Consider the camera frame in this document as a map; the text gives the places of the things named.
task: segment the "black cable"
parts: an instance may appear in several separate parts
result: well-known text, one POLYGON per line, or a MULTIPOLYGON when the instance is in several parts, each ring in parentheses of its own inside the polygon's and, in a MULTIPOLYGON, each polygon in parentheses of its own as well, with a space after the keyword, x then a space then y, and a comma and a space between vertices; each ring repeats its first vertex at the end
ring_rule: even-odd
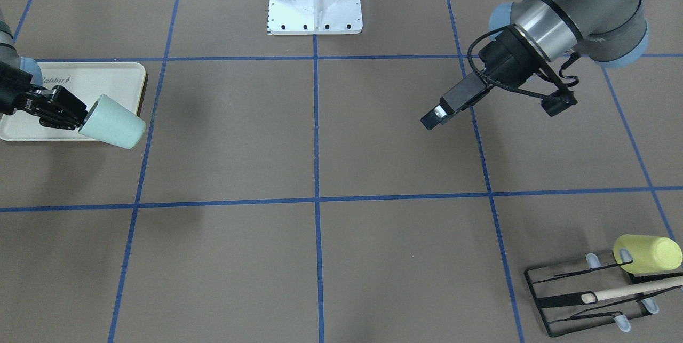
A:
POLYGON ((576 62, 576 61, 579 60, 580 58, 581 58, 581 54, 580 54, 580 53, 576 53, 576 52, 571 53, 571 55, 569 56, 569 60, 566 61, 566 62, 564 62, 564 64, 562 64, 561 68, 559 69, 559 76, 560 76, 561 78, 573 80, 573 81, 570 82, 570 83, 566 83, 567 87, 574 87, 575 85, 577 85, 577 84, 578 84, 578 76, 576 76, 576 75, 564 76, 564 75, 563 75, 563 72, 564 72, 565 70, 567 70, 567 68, 569 68, 569 66, 573 65, 574 62, 576 62))
POLYGON ((509 85, 506 85, 505 83, 499 82, 493 78, 490 78, 489 76, 484 75, 479 68, 476 67, 474 64, 474 59, 472 57, 472 51, 475 48, 477 44, 479 44, 482 40, 486 39, 487 37, 497 34, 498 32, 502 32, 504 29, 507 27, 500 27, 499 29, 495 29, 493 31, 489 31, 486 34, 481 35, 477 39, 475 39, 472 44, 470 44, 469 48, 467 49, 467 62, 469 63, 470 68, 472 68, 472 71, 475 73, 476 76, 478 76, 479 79, 481 79, 482 82, 484 82, 486 85, 489 86, 495 86, 495 87, 500 87, 505 91, 508 92, 514 92, 514 93, 519 93, 522 95, 526 95, 527 97, 532 97, 532 98, 537 98, 541 100, 557 100, 557 101, 563 101, 562 98, 559 97, 551 97, 550 95, 543 95, 542 93, 537 93, 533 91, 527 91, 527 90, 522 90, 522 88, 517 88, 517 87, 512 87, 509 85))

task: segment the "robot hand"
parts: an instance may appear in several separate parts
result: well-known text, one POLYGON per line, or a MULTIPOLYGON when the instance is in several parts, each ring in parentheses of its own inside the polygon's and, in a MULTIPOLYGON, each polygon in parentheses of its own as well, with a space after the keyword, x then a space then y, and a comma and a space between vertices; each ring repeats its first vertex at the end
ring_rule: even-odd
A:
POLYGON ((439 105, 422 117, 422 124, 433 129, 454 115, 479 102, 500 87, 541 99, 549 116, 575 105, 569 90, 578 83, 576 76, 563 75, 574 61, 586 54, 603 67, 622 67, 638 59, 647 48, 649 30, 642 0, 522 0, 496 7, 489 20, 491 30, 469 47, 467 56, 473 72, 447 92, 439 105), (474 47, 486 37, 497 34, 481 49, 485 68, 473 61, 474 47), (571 53, 559 75, 549 66, 565 53, 571 53), (519 88, 532 75, 553 83, 550 95, 519 88))
POLYGON ((79 134, 122 148, 134 147, 144 135, 145 122, 106 95, 92 105, 58 85, 42 87, 41 68, 35 60, 20 57, 14 37, 0 12, 0 114, 17 110, 39 117, 43 127, 78 130, 79 134))

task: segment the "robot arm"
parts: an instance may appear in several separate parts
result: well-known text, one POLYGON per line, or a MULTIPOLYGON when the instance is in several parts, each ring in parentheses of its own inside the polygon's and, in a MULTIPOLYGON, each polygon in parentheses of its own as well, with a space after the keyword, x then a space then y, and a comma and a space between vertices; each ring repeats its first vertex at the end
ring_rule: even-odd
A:
POLYGON ((41 78, 35 61, 17 54, 12 30, 0 11, 0 114, 13 115, 17 110, 24 110, 39 117, 44 127, 64 130, 81 127, 88 114, 86 105, 61 85, 46 90, 41 87, 41 78), (21 68, 33 69, 34 73, 21 68))
POLYGON ((468 49, 473 72, 447 92, 439 105, 422 117, 422 124, 433 129, 471 107, 492 90, 501 87, 542 100, 549 116, 575 105, 569 90, 578 78, 566 83, 562 71, 586 54, 603 67, 626 66, 640 57, 647 47, 648 27, 642 0, 522 0, 498 6, 490 19, 488 34, 468 49), (481 49, 485 64, 478 70, 472 59, 473 48, 481 40, 497 34, 481 49), (571 56, 559 76, 549 63, 563 54, 571 56), (556 85, 550 95, 522 90, 528 78, 537 74, 556 85))

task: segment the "brown floor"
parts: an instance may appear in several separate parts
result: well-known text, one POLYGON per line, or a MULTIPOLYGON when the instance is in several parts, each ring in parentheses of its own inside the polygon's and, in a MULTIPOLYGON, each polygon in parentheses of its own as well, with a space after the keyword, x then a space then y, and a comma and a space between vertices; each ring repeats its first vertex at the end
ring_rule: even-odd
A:
MULTIPOLYGON (((565 113, 495 90, 427 132, 508 0, 449 1, 313 38, 266 35, 267 0, 1 0, 25 56, 143 64, 154 127, 0 143, 0 341, 550 341, 526 268, 683 237, 681 0, 565 113)), ((658 303, 557 341, 680 341, 658 303)))

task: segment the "white tray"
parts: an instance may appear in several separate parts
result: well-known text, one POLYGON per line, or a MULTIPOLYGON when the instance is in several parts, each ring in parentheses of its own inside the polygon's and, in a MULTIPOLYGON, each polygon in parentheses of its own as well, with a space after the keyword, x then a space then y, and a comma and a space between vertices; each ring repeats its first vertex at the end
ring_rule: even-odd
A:
MULTIPOLYGON (((139 63, 39 63, 43 87, 63 85, 88 106, 104 93, 127 110, 137 113, 146 78, 139 63)), ((38 117, 18 110, 0 118, 0 139, 5 141, 95 140, 78 131, 48 129, 38 117)))

